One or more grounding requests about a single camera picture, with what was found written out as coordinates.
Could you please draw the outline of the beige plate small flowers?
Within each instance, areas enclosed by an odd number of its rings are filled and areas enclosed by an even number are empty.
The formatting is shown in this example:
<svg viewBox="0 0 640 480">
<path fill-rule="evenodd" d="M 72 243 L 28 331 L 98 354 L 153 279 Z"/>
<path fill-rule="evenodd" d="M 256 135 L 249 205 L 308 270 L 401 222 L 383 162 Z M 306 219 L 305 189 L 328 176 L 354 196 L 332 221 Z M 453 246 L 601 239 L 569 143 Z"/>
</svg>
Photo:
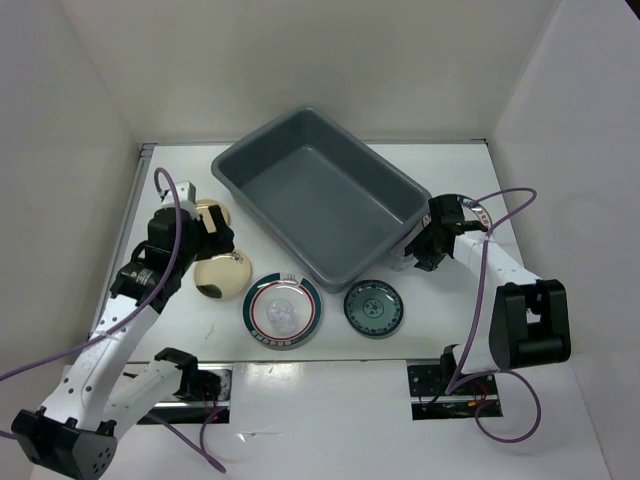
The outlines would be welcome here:
<svg viewBox="0 0 640 480">
<path fill-rule="evenodd" d="M 196 201 L 196 209 L 202 217 L 208 233 L 215 233 L 217 231 L 215 222 L 209 211 L 209 208 L 214 206 L 218 206 L 220 208 L 225 224 L 227 226 L 231 225 L 229 211 L 222 203 L 214 199 L 199 199 Z"/>
</svg>

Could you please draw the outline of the white plate dark patterned rim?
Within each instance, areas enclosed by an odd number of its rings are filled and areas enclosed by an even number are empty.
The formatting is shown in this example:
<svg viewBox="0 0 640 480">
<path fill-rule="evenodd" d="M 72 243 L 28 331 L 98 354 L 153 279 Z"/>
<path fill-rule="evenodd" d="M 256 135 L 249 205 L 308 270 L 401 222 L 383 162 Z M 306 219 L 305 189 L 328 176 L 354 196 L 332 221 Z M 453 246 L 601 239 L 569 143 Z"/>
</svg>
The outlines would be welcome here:
<svg viewBox="0 0 640 480">
<path fill-rule="evenodd" d="M 471 231 L 486 233 L 493 226 L 490 214 L 478 201 L 462 194 L 457 194 L 456 198 L 464 217 L 462 222 L 464 233 Z"/>
</svg>

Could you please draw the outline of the beige plate dark leaf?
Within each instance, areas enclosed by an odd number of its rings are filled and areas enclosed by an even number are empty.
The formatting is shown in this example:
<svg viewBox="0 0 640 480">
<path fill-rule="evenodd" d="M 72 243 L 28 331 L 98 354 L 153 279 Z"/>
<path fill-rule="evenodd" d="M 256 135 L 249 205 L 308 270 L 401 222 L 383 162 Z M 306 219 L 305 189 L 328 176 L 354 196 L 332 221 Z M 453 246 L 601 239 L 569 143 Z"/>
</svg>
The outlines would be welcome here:
<svg viewBox="0 0 640 480">
<path fill-rule="evenodd" d="M 252 266 L 241 250 L 219 254 L 194 265 L 196 289 L 204 296 L 224 300 L 241 293 L 251 279 Z"/>
</svg>

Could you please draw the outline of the clear faceted drinking glass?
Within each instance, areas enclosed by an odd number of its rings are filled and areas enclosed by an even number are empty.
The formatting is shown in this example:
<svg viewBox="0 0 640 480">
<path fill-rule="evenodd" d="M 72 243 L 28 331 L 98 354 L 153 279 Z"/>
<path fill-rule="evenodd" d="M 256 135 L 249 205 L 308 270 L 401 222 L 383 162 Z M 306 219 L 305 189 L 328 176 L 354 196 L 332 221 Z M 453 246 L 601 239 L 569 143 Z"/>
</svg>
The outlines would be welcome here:
<svg viewBox="0 0 640 480">
<path fill-rule="evenodd" d="M 275 299 L 266 310 L 267 319 L 275 333 L 280 336 L 293 335 L 297 329 L 298 319 L 291 302 L 286 299 Z"/>
</svg>

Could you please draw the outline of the white plate green red rim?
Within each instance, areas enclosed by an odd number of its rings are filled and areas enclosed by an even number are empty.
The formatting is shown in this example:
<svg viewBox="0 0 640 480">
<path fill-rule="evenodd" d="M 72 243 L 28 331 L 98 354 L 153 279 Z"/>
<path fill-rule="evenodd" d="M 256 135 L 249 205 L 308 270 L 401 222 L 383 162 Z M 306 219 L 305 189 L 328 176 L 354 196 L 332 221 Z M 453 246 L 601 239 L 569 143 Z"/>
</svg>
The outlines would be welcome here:
<svg viewBox="0 0 640 480">
<path fill-rule="evenodd" d="M 242 304 L 244 327 L 254 340 L 276 350 L 306 343 L 319 327 L 323 302 L 305 276 L 277 272 L 254 282 Z"/>
</svg>

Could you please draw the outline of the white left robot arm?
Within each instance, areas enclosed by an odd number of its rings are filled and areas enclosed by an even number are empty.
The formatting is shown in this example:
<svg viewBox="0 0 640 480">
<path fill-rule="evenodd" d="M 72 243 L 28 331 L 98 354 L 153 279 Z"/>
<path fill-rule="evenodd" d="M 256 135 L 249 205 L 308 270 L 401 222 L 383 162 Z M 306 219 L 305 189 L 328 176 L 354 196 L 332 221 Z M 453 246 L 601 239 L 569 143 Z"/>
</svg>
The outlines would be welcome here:
<svg viewBox="0 0 640 480">
<path fill-rule="evenodd" d="M 121 390 L 114 387 L 138 343 L 155 324 L 197 260 L 234 248 L 219 206 L 209 207 L 208 231 L 198 212 L 164 207 L 147 238 L 117 273 L 101 320 L 54 392 L 35 411 L 21 410 L 11 433 L 35 465 L 70 479 L 98 479 L 119 440 L 154 406 L 173 396 L 216 402 L 218 375 L 196 356 L 166 347 Z"/>
</svg>

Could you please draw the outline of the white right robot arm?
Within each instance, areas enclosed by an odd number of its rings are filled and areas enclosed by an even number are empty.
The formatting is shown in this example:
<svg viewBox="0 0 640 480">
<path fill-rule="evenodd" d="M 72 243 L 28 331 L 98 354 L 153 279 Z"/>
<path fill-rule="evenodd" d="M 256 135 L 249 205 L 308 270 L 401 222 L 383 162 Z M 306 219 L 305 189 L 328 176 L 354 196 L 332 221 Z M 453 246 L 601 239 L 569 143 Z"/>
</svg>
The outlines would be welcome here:
<svg viewBox="0 0 640 480">
<path fill-rule="evenodd" d="M 565 286 L 531 272 L 494 239 L 499 226 L 537 197 L 532 188 L 519 191 L 530 198 L 491 226 L 467 220 L 456 194 L 431 198 L 429 222 L 405 249 L 419 269 L 434 271 L 449 257 L 478 279 L 467 340 L 452 348 L 454 359 L 438 371 L 447 392 L 464 391 L 474 374 L 564 363 L 571 356 Z"/>
</svg>

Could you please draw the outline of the grey plastic bin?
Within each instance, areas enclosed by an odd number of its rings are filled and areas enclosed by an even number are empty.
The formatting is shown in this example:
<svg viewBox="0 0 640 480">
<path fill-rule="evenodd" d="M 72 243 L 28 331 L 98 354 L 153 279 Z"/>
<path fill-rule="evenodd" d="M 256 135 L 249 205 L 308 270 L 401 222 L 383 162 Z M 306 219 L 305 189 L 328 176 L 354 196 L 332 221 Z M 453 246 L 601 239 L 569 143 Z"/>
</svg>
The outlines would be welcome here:
<svg viewBox="0 0 640 480">
<path fill-rule="evenodd" d="M 324 290 L 337 293 L 428 213 L 430 193 L 312 107 L 219 154 L 212 175 Z"/>
</svg>

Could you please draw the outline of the teal blue floral bowl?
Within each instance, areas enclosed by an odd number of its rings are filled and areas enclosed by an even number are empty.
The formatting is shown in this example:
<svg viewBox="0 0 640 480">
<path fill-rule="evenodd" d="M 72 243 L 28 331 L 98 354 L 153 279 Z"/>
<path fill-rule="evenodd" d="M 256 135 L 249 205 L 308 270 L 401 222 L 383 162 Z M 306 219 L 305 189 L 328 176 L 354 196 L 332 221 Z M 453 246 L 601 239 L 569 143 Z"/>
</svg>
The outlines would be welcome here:
<svg viewBox="0 0 640 480">
<path fill-rule="evenodd" d="M 384 338 L 400 327 L 404 303 L 390 284 L 380 280 L 362 280 L 345 294 L 343 312 L 351 327 L 361 335 Z"/>
</svg>

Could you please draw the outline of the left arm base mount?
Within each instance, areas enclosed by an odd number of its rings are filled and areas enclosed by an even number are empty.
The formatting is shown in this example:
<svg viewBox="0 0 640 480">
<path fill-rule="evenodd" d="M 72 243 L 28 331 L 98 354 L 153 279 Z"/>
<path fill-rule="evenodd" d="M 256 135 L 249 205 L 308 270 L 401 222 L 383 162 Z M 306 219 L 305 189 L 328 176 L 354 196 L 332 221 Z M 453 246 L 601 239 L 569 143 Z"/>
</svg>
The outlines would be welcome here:
<svg viewBox="0 0 640 480">
<path fill-rule="evenodd" d="M 150 415 L 165 420 L 169 424 L 202 424 L 214 408 L 226 409 L 230 405 L 232 373 L 231 364 L 202 363 L 201 372 L 211 378 L 204 386 L 198 386 L 193 393 L 182 398 L 170 395 L 156 403 L 150 413 L 138 421 L 139 424 L 155 424 Z"/>
</svg>

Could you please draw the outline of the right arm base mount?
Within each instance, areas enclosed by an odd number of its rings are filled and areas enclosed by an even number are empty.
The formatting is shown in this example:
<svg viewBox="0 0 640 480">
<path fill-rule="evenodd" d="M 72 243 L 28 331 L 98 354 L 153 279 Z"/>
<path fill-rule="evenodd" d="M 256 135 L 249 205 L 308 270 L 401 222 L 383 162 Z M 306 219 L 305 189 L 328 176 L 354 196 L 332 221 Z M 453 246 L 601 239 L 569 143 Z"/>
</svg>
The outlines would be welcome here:
<svg viewBox="0 0 640 480">
<path fill-rule="evenodd" d="M 414 421 L 501 417 L 498 388 L 493 377 L 473 380 L 445 394 L 446 368 L 435 361 L 408 362 L 406 366 L 411 414 Z"/>
</svg>

